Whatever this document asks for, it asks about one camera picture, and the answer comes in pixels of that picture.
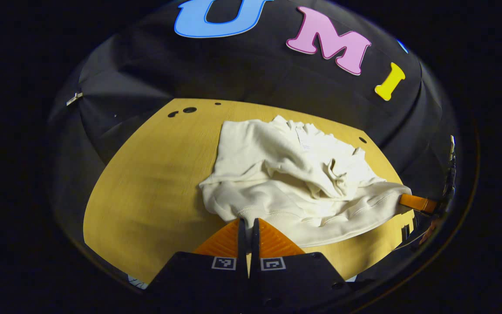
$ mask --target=pink letter m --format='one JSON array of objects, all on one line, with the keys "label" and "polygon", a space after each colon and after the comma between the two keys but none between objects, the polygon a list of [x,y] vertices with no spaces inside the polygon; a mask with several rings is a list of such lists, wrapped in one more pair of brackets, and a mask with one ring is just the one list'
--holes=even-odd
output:
[{"label": "pink letter m", "polygon": [[298,7],[298,10],[304,14],[303,23],[297,37],[286,41],[287,46],[305,54],[315,54],[317,48],[313,41],[318,35],[323,58],[330,59],[346,48],[344,54],[336,58],[336,64],[351,74],[360,75],[361,60],[371,42],[354,31],[338,36],[326,15],[306,7]]}]

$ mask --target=wooden table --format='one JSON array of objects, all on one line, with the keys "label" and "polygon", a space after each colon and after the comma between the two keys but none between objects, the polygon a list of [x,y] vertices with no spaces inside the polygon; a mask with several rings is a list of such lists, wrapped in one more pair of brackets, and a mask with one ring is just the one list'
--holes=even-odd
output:
[{"label": "wooden table", "polygon": [[[184,113],[187,107],[197,111]],[[174,111],[179,112],[169,117]],[[206,211],[197,187],[213,171],[222,123],[249,119],[269,122],[276,115],[313,123],[324,133],[363,148],[379,177],[402,183],[363,131],[275,107],[178,98],[142,125],[100,175],[86,206],[86,244],[113,266],[150,283],[175,252],[192,252],[225,225]],[[400,244],[402,227],[410,225],[413,230],[413,217],[413,211],[409,211],[365,234],[304,250],[322,252],[346,280]]]}]

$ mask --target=white hoodie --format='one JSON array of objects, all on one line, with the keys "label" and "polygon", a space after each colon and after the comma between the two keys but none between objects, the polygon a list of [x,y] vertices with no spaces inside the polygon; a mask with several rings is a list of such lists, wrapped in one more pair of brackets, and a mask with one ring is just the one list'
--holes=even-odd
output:
[{"label": "white hoodie", "polygon": [[410,209],[412,194],[377,177],[354,149],[310,123],[225,121],[214,171],[199,184],[205,207],[224,221],[262,218],[300,247],[342,241]]}]

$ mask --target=blue letter u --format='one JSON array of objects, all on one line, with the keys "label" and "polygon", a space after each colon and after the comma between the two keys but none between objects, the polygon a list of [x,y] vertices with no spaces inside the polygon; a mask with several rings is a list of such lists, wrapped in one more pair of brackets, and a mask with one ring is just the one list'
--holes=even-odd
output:
[{"label": "blue letter u", "polygon": [[207,22],[207,13],[215,0],[191,0],[180,4],[181,12],[173,27],[177,34],[190,38],[225,37],[241,34],[259,21],[263,5],[273,0],[243,0],[235,19],[225,23]]}]

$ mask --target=letter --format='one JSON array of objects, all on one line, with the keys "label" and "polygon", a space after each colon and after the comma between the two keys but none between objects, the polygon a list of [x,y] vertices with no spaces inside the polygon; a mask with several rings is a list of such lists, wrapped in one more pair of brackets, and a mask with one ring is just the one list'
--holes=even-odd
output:
[{"label": "letter", "polygon": [[398,41],[398,44],[400,44],[400,47],[402,47],[402,50],[404,50],[406,53],[408,53],[408,50],[406,50],[406,47],[404,47],[404,44],[401,41],[399,41],[398,39],[396,41]]},{"label": "letter", "polygon": [[207,14],[215,0],[191,0],[180,4],[173,27],[183,37],[214,38],[241,34],[253,28],[259,21],[263,5],[273,0],[243,0],[237,17],[225,23],[207,22]]},{"label": "letter", "polygon": [[304,14],[303,23],[297,37],[286,41],[287,46],[305,54],[315,54],[317,48],[313,41],[319,36],[323,58],[330,59],[346,48],[344,54],[336,58],[336,64],[351,74],[360,75],[361,61],[371,42],[354,31],[338,36],[326,15],[306,7],[298,7],[298,10]]},{"label": "letter", "polygon": [[400,66],[394,62],[390,63],[390,74],[381,85],[375,86],[375,93],[381,96],[385,101],[390,100],[390,94],[394,91],[401,80],[406,79],[406,74],[402,71]]}]

